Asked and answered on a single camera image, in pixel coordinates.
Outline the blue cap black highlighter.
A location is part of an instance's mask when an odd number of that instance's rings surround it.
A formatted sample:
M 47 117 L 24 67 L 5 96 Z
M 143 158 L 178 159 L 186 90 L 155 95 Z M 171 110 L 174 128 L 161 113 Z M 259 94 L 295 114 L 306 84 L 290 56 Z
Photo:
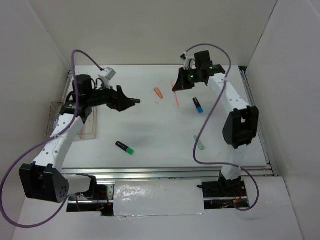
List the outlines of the blue cap black highlighter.
M 197 111 L 198 111 L 199 113 L 203 113 L 204 110 L 203 110 L 203 108 L 202 108 L 199 100 L 198 100 L 196 97 L 194 97 L 192 100 L 193 100 L 193 102 L 194 102 L 194 104 L 195 104 L 195 107 L 196 107 Z

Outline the orange pen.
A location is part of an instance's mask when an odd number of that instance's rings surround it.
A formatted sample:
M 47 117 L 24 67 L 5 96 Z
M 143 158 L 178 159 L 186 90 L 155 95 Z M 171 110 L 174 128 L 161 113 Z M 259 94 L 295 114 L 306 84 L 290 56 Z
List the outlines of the orange pen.
M 172 80 L 171 80 L 171 86 L 172 86 L 172 91 L 173 91 L 174 83 L 173 83 Z M 177 97 L 177 93 L 175 91 L 173 91 L 173 94 L 174 94 L 176 105 L 177 105 L 178 109 L 180 109 L 180 103 L 179 103 L 179 100 L 178 100 L 178 97 Z

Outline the green cap black highlighter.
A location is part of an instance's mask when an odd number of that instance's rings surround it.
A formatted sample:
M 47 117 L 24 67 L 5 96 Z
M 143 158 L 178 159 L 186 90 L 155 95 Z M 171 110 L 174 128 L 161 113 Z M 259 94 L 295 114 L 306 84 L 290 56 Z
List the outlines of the green cap black highlighter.
M 133 155 L 134 154 L 134 150 L 132 148 L 130 148 L 129 146 L 125 145 L 124 143 L 117 141 L 115 143 L 115 145 L 120 148 L 121 150 L 123 150 L 124 152 L 128 153 L 129 155 Z

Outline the pink cap black highlighter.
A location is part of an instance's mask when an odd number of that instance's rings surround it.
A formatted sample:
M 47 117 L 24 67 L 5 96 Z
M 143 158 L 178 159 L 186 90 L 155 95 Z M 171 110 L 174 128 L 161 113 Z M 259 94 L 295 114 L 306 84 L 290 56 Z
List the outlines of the pink cap black highlighter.
M 132 102 L 135 103 L 135 104 L 140 104 L 140 103 L 141 103 L 141 100 L 140 100 L 140 99 L 130 98 L 129 100 L 132 101 Z

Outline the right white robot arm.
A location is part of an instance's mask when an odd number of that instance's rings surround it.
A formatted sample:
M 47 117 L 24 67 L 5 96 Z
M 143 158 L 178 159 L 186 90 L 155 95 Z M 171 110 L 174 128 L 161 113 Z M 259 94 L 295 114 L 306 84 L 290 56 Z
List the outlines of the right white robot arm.
M 216 102 L 227 113 L 222 136 L 232 152 L 228 162 L 222 165 L 218 190 L 223 196 L 230 196 L 236 189 L 233 181 L 241 177 L 247 146 L 257 136 L 259 110 L 243 100 L 228 79 L 229 71 L 213 64 L 209 51 L 197 52 L 193 57 L 183 53 L 181 59 L 183 67 L 178 70 L 172 91 L 191 90 L 197 83 L 204 83 L 218 95 Z

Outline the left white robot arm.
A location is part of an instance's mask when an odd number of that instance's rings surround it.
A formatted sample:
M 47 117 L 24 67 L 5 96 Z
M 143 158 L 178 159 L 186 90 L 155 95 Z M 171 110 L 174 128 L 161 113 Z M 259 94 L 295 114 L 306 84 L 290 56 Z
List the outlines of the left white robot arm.
M 93 88 L 90 75 L 77 75 L 72 82 L 73 90 L 61 107 L 58 122 L 48 142 L 32 161 L 23 164 L 19 176 L 25 196 L 29 199 L 61 203 L 69 195 L 82 194 L 86 199 L 97 197 L 99 187 L 96 177 L 76 174 L 65 177 L 62 168 L 67 153 L 78 133 L 84 127 L 92 109 L 106 105 L 118 112 L 135 106 L 134 101 L 116 88 Z

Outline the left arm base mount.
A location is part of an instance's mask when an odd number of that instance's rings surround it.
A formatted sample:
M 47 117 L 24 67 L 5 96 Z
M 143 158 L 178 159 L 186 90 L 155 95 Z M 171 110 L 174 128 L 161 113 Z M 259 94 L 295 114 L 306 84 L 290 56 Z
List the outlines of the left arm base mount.
M 97 212 L 105 217 L 114 215 L 114 184 L 98 184 L 95 176 L 90 176 L 88 191 L 69 197 L 66 211 L 68 213 Z

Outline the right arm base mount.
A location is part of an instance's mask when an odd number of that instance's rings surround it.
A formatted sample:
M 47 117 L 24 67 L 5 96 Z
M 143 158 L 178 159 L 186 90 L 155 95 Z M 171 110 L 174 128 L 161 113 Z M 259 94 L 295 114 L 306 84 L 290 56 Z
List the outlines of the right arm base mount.
M 222 180 L 203 181 L 196 186 L 202 190 L 205 210 L 246 209 L 250 207 L 245 182 L 240 179 L 237 185 L 227 188 Z

